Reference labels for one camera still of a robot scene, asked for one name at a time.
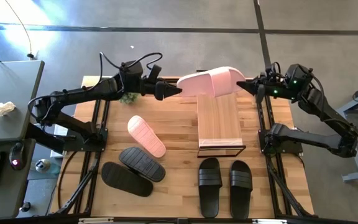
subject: pink slipper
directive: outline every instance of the pink slipper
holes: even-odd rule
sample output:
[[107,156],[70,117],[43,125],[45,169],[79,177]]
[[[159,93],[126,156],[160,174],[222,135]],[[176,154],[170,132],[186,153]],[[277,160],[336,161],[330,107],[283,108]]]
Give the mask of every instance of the pink slipper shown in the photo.
[[140,116],[133,116],[128,121],[129,134],[145,148],[151,155],[159,158],[165,154],[165,146],[154,134],[154,131]]
[[219,67],[181,77],[177,87],[182,89],[181,96],[209,95],[223,96],[242,90],[238,81],[245,81],[243,74],[232,67]]

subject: wooden display stand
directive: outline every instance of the wooden display stand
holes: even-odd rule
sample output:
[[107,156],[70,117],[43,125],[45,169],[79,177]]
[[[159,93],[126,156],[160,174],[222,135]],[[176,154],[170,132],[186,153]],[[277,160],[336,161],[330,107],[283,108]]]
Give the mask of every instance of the wooden display stand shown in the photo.
[[245,149],[241,138],[236,94],[197,96],[198,157],[237,156]]

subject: wooden table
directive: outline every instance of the wooden table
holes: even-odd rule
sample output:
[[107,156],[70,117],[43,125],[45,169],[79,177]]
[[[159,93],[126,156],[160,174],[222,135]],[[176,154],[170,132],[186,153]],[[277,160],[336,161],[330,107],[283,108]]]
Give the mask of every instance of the wooden table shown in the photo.
[[[83,85],[97,82],[98,77],[84,77]],[[246,91],[237,93],[242,140],[247,148],[236,158],[219,158],[223,187],[220,190],[219,214],[217,218],[231,218],[229,209],[229,167],[236,159],[246,162],[252,170],[253,188],[250,202],[250,218],[273,218],[272,199],[265,157],[260,153],[257,131],[259,119],[255,99]],[[287,100],[273,100],[275,121],[293,127]],[[75,117],[91,121],[94,102],[78,104]],[[112,101],[107,128],[109,129],[106,150],[102,153],[94,193],[92,217],[202,217],[198,197],[198,167],[203,159],[198,152],[196,98],[173,96],[157,101],[153,96],[139,97],[133,105]],[[122,150],[139,146],[127,132],[127,122],[134,116],[143,117],[166,145],[166,154],[157,159],[166,170],[165,178],[153,183],[154,191],[149,197],[139,197],[107,186],[101,179],[101,166],[108,161],[119,162]],[[62,180],[62,204],[78,185],[84,153],[77,153],[67,165]],[[283,154],[282,160],[288,188],[310,213],[313,213],[305,172],[299,158]],[[85,188],[81,212],[85,207],[89,184]],[[284,211],[283,197],[278,190],[280,209]],[[57,194],[53,197],[51,212],[57,210]]]

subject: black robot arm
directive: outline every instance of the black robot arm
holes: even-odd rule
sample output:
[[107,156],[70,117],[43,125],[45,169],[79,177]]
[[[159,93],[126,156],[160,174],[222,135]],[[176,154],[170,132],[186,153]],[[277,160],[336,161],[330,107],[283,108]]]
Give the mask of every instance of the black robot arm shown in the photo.
[[165,82],[163,78],[157,78],[161,71],[158,65],[152,67],[149,75],[142,76],[141,63],[133,63],[134,61],[122,63],[115,76],[101,80],[95,86],[55,91],[51,95],[40,97],[34,105],[37,122],[41,126],[59,124],[81,134],[83,139],[99,141],[101,135],[95,124],[78,121],[62,113],[62,108],[93,100],[119,100],[124,93],[140,93],[142,96],[151,94],[157,100],[163,100],[181,92],[180,88]]
[[328,104],[324,93],[312,84],[312,79],[315,79],[312,71],[313,69],[294,64],[289,67],[285,75],[282,75],[280,71],[276,71],[275,66],[272,66],[259,77],[237,84],[256,95],[258,103],[265,95],[286,98],[292,103],[298,102],[298,106],[303,111],[319,116],[322,122],[338,133],[333,136],[323,136],[290,129],[284,124],[274,124],[265,136],[265,142],[270,146],[277,147],[284,141],[294,141],[323,147],[340,157],[356,156],[358,130],[339,115]]

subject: concrete floor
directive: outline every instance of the concrete floor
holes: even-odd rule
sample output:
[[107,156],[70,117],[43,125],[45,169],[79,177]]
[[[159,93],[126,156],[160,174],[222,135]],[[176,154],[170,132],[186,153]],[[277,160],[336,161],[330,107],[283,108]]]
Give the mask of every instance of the concrete floor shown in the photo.
[[[26,24],[88,27],[181,27],[257,29],[253,0],[10,0]],[[358,0],[259,0],[266,29],[358,30]],[[0,22],[17,19],[0,1]],[[30,31],[37,57],[45,61],[39,95],[77,88],[83,75],[99,73],[98,52],[113,62],[162,52],[162,75],[185,75],[223,65],[247,77],[264,70],[259,34],[200,32],[54,32]],[[291,63],[314,68],[333,108],[358,90],[358,35],[268,34],[271,60],[286,69]],[[0,59],[26,60],[27,37],[20,27],[0,30]],[[115,70],[105,66],[105,75]],[[332,134],[318,118],[292,105],[296,126]],[[304,146],[306,176],[315,213],[324,218],[358,221],[358,180],[341,175],[357,171],[353,159]]]

